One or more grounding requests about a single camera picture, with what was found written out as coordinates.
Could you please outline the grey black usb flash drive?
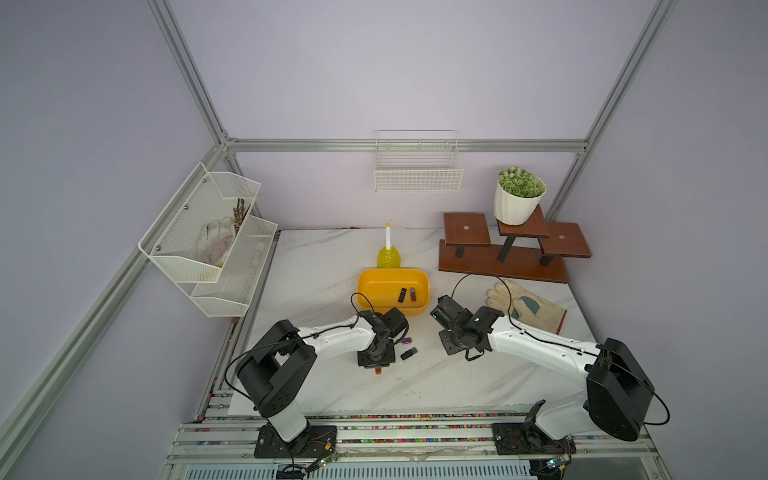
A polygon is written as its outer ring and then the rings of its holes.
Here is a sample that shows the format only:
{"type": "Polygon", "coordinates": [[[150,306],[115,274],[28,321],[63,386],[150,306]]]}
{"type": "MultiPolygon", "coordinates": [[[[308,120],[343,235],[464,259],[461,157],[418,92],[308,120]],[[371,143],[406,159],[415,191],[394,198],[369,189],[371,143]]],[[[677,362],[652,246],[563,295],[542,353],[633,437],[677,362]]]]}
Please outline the grey black usb flash drive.
{"type": "Polygon", "coordinates": [[[413,356],[414,356],[414,355],[416,355],[417,353],[418,353],[418,349],[417,349],[416,347],[412,347],[412,348],[410,348],[410,349],[406,350],[405,352],[403,352],[403,353],[401,354],[400,358],[401,358],[403,361],[405,361],[405,360],[407,360],[407,359],[409,359],[409,358],[413,357],[413,356]]]}

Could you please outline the yellow plastic storage box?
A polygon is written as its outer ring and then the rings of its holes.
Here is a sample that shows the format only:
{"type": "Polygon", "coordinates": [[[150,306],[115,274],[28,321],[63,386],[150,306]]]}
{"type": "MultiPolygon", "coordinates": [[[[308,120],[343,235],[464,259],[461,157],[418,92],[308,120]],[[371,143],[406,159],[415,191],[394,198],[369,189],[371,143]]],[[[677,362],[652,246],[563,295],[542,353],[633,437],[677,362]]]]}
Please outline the yellow plastic storage box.
{"type": "Polygon", "coordinates": [[[372,306],[378,313],[397,308],[406,317],[418,316],[426,311],[431,302],[427,274],[413,268],[365,270],[358,277],[357,291],[364,296],[362,306],[372,306]],[[409,289],[412,287],[416,289],[416,302],[410,300],[409,289]],[[404,302],[398,303],[401,288],[407,288],[407,294],[404,302]]]}

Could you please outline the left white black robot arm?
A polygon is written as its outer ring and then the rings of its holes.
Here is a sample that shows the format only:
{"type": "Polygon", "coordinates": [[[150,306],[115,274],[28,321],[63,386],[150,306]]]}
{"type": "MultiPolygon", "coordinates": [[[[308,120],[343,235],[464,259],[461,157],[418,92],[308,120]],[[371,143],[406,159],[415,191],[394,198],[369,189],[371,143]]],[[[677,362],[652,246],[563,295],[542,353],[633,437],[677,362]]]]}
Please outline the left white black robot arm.
{"type": "Polygon", "coordinates": [[[358,310],[348,320],[318,328],[299,328],[290,320],[275,323],[255,346],[227,366],[239,382],[227,385],[249,399],[267,426],[296,450],[310,440],[310,424],[296,397],[316,361],[354,354],[364,369],[396,362],[395,346],[409,330],[404,313],[358,310]]]}

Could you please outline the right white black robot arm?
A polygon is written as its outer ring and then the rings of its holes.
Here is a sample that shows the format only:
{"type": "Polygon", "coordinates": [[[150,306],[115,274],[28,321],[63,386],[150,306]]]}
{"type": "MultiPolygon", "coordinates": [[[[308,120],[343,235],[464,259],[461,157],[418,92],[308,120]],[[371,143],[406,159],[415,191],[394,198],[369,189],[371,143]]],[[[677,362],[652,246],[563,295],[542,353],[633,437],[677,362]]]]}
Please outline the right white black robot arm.
{"type": "Polygon", "coordinates": [[[539,400],[510,434],[499,432],[499,447],[542,452],[564,448],[574,436],[600,430],[633,442],[647,426],[647,412],[658,395],[630,349],[608,338],[602,343],[562,337],[532,325],[552,306],[535,295],[515,290],[511,282],[498,285],[507,300],[494,300],[476,312],[461,306],[453,295],[439,298],[431,316],[441,326],[441,344],[449,355],[466,361],[486,353],[523,358],[571,381],[578,392],[558,401],[539,400]]]}

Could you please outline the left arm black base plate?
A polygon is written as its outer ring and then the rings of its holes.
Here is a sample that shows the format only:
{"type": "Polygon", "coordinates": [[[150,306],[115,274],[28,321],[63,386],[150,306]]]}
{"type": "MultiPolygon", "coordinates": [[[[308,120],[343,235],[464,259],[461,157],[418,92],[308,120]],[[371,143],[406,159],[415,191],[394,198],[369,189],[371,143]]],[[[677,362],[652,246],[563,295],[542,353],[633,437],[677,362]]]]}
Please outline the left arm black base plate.
{"type": "Polygon", "coordinates": [[[267,424],[259,429],[254,448],[254,457],[316,459],[335,451],[338,429],[332,425],[309,425],[291,441],[285,441],[277,430],[267,424]]]}

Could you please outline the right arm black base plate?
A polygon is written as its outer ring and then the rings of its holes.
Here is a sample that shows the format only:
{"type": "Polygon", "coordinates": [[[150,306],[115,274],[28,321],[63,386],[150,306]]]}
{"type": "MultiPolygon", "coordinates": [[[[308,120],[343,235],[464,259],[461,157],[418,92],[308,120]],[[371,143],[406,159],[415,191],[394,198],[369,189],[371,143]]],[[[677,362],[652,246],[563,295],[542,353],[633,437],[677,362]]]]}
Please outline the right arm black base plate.
{"type": "Polygon", "coordinates": [[[561,455],[576,451],[571,437],[552,440],[533,424],[493,423],[491,430],[499,455],[561,455]]]}

